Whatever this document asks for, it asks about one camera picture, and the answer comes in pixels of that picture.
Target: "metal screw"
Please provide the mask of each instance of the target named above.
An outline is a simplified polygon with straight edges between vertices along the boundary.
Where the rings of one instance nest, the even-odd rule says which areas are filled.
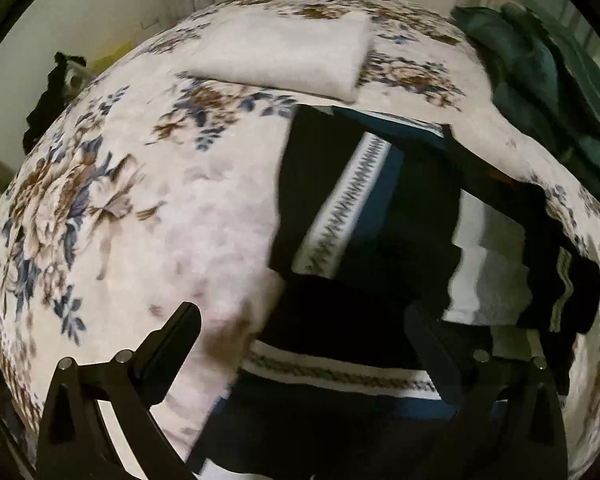
[[[131,350],[121,350],[116,354],[116,361],[119,363],[126,363],[134,356]]]
[[[534,357],[534,364],[536,368],[539,370],[544,370],[546,368],[546,359],[544,357]]]
[[[74,364],[73,359],[71,359],[70,357],[63,357],[58,361],[58,368],[60,368],[61,370],[67,370],[67,368],[72,364]]]
[[[486,350],[478,349],[474,351],[474,359],[479,363],[487,363],[491,356]]]

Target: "folded white cloth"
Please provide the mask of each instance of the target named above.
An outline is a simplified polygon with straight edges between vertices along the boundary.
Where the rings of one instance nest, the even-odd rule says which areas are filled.
[[[250,10],[210,30],[186,68],[199,77],[353,102],[372,38],[360,11],[308,20]]]

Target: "green fabric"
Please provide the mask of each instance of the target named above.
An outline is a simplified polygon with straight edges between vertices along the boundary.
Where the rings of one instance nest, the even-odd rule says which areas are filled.
[[[456,7],[452,16],[477,42],[498,110],[600,201],[598,66],[539,9]]]

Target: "floral pattern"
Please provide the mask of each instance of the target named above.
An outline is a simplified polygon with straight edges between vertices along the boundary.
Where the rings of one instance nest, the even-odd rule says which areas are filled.
[[[94,80],[0,201],[0,368],[34,433],[58,359],[108,360],[191,300],[205,320],[200,344],[172,402],[152,410],[185,455],[266,319],[276,167],[294,106],[342,104],[183,72],[186,46],[247,6],[302,19],[367,12],[376,38],[354,106],[451,123],[482,158],[543,186],[549,214],[600,262],[600,204],[497,113],[484,69],[447,20],[403,0],[227,0]],[[564,418],[577,475],[600,448],[600,310],[574,355]]]

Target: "dark green cloth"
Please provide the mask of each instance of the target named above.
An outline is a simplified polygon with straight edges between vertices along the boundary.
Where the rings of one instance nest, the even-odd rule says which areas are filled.
[[[541,9],[456,7],[452,16],[477,43],[498,110],[600,201],[600,69],[589,54]]]

